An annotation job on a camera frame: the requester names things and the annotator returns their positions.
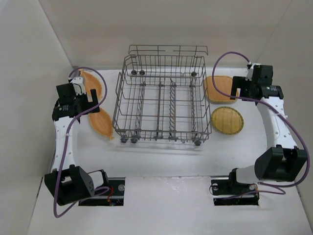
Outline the fish-shaped wicker plate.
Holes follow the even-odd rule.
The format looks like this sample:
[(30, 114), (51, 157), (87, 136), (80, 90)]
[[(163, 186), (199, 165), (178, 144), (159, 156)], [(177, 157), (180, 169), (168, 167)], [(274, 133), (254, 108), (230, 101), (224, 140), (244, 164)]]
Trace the fish-shaped wicker plate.
[(91, 73), (82, 69), (79, 70), (80, 75), (84, 78), (84, 86), (87, 94), (91, 96), (91, 90), (95, 89), (98, 100), (102, 99), (102, 85), (100, 81)]
[(98, 113), (90, 113), (89, 121), (92, 128), (100, 135), (113, 140), (113, 126), (111, 116), (102, 108)]

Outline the round yellow-green wicker plate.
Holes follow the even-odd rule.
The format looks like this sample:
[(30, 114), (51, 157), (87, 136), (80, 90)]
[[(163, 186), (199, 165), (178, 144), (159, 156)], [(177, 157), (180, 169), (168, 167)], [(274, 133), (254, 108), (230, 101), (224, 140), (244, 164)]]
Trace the round yellow-green wicker plate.
[(234, 108), (222, 106), (211, 114), (214, 129), (225, 135), (236, 135), (244, 127), (243, 116)]

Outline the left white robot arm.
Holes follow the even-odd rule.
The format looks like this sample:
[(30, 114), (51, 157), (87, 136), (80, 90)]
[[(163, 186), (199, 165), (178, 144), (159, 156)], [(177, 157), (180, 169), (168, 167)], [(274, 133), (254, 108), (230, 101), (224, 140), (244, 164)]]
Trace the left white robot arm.
[(56, 203), (64, 206), (95, 196), (110, 184), (104, 170), (87, 173), (75, 159), (79, 114), (100, 111), (96, 90), (91, 90), (92, 100), (89, 101), (82, 83), (70, 82), (56, 89), (59, 98), (52, 113), (56, 130), (55, 157), (51, 172), (45, 175), (45, 185)]

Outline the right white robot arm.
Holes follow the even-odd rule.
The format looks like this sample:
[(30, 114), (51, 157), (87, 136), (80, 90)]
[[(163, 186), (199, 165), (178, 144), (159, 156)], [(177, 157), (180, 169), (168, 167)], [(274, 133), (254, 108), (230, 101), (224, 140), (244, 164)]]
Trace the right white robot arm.
[(249, 65), (246, 77), (233, 77), (231, 95), (239, 89), (244, 101), (255, 103), (267, 138), (267, 149), (254, 165), (232, 170), (238, 184), (293, 182), (307, 162), (307, 152), (299, 149), (285, 122), (283, 92), (272, 77), (273, 67), (261, 64)]

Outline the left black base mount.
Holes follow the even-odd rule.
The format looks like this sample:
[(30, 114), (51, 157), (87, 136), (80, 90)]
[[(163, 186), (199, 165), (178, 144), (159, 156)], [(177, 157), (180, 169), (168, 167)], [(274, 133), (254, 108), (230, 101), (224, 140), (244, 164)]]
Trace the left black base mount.
[(79, 202), (78, 206), (124, 206), (124, 193), (126, 178), (109, 178), (109, 190), (99, 190), (91, 199)]

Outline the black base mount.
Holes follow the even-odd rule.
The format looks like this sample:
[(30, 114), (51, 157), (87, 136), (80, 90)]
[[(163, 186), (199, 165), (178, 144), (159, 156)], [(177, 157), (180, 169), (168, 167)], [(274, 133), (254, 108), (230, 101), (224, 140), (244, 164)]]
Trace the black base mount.
[(126, 178), (109, 178), (109, 190), (99, 190), (91, 199), (79, 202), (78, 206), (124, 206), (124, 193)]
[(212, 177), (210, 193), (215, 206), (258, 206), (255, 184), (232, 183), (228, 177)]

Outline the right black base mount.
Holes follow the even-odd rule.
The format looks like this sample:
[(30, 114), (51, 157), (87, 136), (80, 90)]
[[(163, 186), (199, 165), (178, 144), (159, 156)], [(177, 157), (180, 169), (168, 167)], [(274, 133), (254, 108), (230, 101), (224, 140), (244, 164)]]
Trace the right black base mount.
[(228, 177), (212, 177), (210, 193), (215, 206), (258, 206), (255, 184), (232, 183)]

